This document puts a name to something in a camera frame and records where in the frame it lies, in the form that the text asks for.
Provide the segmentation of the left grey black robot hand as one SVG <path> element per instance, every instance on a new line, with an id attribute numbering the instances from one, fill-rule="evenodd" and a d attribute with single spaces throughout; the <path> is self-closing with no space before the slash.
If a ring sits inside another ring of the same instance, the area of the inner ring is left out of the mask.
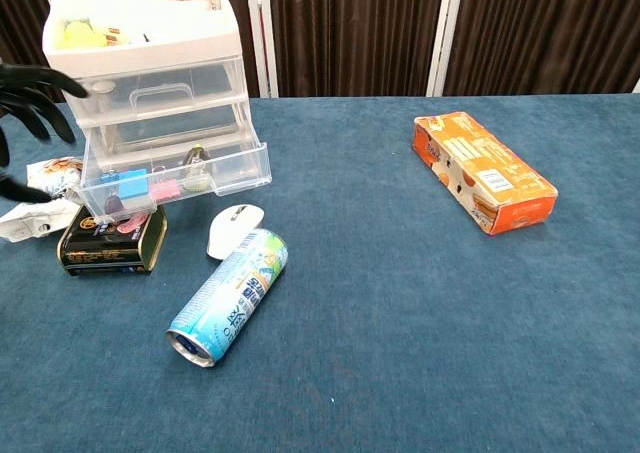
<path id="1" fill-rule="evenodd" d="M 72 129 L 58 107 L 38 85 L 55 87 L 75 98 L 87 98 L 89 93 L 66 74 L 41 66 L 14 65 L 1 62 L 1 111 L 18 119 L 33 137 L 43 143 L 51 140 L 42 119 L 56 135 L 68 144 L 75 143 Z M 1 128 L 1 168 L 10 163 L 8 143 Z M 54 198 L 47 192 L 15 181 L 1 171 L 1 197 L 15 202 L 42 204 Z"/>

